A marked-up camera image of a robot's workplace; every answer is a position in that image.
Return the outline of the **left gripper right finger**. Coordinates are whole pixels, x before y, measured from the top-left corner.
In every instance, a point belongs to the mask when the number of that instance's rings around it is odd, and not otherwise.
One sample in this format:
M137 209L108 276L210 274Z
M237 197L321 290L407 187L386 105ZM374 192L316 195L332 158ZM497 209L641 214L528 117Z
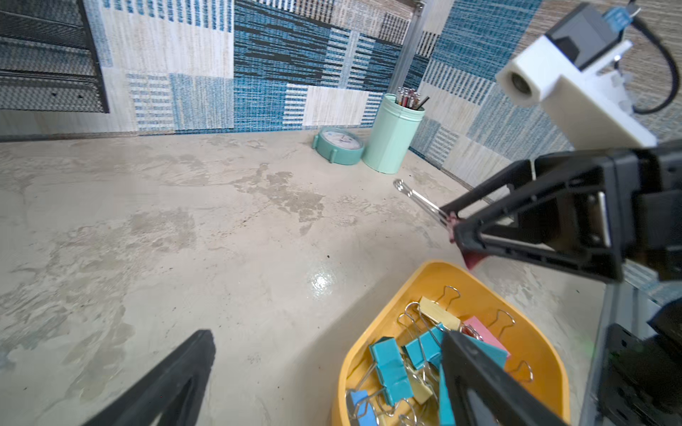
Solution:
M442 367L457 425L564 424L462 333L444 335Z

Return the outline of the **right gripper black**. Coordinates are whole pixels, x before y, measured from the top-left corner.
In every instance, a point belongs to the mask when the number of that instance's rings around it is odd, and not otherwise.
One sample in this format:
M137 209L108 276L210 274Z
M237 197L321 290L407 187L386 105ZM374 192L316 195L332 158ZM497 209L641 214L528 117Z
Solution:
M622 282L631 260L679 280L681 141L517 161L440 207L440 218L488 257L598 282Z

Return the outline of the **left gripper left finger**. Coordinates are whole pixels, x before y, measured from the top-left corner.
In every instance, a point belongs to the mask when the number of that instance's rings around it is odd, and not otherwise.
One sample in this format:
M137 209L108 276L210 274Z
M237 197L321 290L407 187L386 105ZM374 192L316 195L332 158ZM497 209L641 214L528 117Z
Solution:
M195 425L216 346L199 329L87 425Z

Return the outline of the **pink binder clip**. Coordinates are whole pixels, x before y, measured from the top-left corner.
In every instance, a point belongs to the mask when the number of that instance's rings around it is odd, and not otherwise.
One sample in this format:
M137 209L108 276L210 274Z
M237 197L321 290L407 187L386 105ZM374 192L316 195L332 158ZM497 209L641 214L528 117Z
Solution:
M396 179L393 182L393 185L400 193L410 198L410 200L415 202L420 209L425 211L430 217L434 218L448 231L449 242L451 244L455 244L458 247L463 256L465 266L469 270L474 269L487 257L486 254L477 252L465 245L465 240L459 233L461 231L461 224L463 221L456 216L456 213L446 213L435 203L428 200L424 195L421 195L419 192L413 190L402 179Z
M471 316L468 319L464 319L462 322L465 329L472 332L472 336L477 340L485 342L486 344L497 347L497 349L504 351L506 358L511 357L511 353L507 348L500 342L498 337L495 337L489 330L488 326L485 326L481 320L476 316Z

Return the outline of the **yellow plastic storage tray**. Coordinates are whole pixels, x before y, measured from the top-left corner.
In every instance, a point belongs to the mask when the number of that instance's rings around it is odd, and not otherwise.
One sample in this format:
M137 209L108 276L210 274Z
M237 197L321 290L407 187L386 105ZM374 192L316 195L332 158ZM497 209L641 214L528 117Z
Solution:
M332 424L570 423L555 347L464 268L426 262L369 313L337 374Z

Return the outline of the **yellow binder clip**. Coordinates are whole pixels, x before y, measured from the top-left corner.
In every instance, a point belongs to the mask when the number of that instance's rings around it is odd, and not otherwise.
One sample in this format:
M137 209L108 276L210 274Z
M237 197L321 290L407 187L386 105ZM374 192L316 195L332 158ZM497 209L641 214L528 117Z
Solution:
M452 303L461 297L460 291L452 286L445 286L436 300L421 296L419 300L407 304L398 317L398 322L407 326L421 321L425 326L433 325L447 331L459 331L463 322L449 311Z

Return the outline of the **teal binder clip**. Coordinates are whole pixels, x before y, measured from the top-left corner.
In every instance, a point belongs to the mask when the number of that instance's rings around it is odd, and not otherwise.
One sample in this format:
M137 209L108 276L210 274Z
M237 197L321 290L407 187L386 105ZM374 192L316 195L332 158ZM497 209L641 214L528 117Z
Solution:
M369 346L372 363L369 371L360 383L353 388L358 392L364 382L376 373L380 384L378 395L382 395L385 403L395 408L403 400L414 397L408 372L396 340L393 337L382 337Z
M442 363L442 340L447 328L442 324L408 342L403 346L408 360L415 370L420 370L430 364L436 368Z
M508 408L504 390L511 379L504 372L506 354L460 332L442 341L440 423L495 425Z

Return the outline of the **blue binder clip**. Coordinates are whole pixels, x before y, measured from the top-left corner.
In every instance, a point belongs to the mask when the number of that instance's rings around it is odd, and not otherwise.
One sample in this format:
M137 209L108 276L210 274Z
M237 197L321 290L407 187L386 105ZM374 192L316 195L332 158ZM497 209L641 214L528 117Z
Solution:
M372 397L366 390L350 390L346 394L346 409L351 426L379 426Z

